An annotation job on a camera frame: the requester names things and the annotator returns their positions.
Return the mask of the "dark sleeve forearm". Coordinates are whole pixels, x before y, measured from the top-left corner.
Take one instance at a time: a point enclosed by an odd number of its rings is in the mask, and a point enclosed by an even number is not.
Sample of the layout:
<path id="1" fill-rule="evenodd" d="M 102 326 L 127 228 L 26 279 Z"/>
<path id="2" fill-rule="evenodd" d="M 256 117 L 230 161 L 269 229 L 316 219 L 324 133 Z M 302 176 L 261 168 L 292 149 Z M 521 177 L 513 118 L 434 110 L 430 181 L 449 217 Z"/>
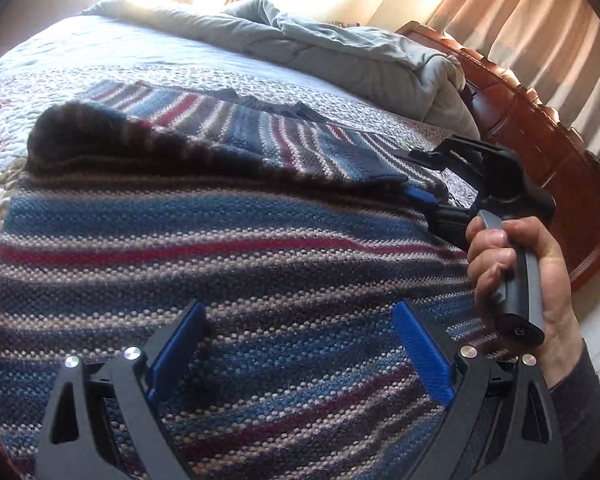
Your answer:
<path id="1" fill-rule="evenodd" d="M 600 479 L 600 381 L 583 345 L 573 370 L 550 389 L 566 479 Z"/>

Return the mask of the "right hand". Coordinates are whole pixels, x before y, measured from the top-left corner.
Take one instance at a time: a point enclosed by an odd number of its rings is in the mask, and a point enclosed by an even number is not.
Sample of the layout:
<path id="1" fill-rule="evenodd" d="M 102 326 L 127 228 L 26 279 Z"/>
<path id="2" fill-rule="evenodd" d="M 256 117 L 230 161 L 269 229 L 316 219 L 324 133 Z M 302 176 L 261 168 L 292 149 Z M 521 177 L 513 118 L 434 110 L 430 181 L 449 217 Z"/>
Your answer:
<path id="1" fill-rule="evenodd" d="M 505 220 L 498 229 L 488 229 L 476 217 L 466 229 L 469 242 L 467 275 L 475 286 L 477 310 L 491 322 L 490 298 L 516 262 L 514 247 L 528 248 L 539 261 L 545 339 L 536 352 L 550 388 L 576 367 L 583 350 L 580 325 L 574 314 L 571 284 L 562 248 L 544 224 L 535 217 Z"/>

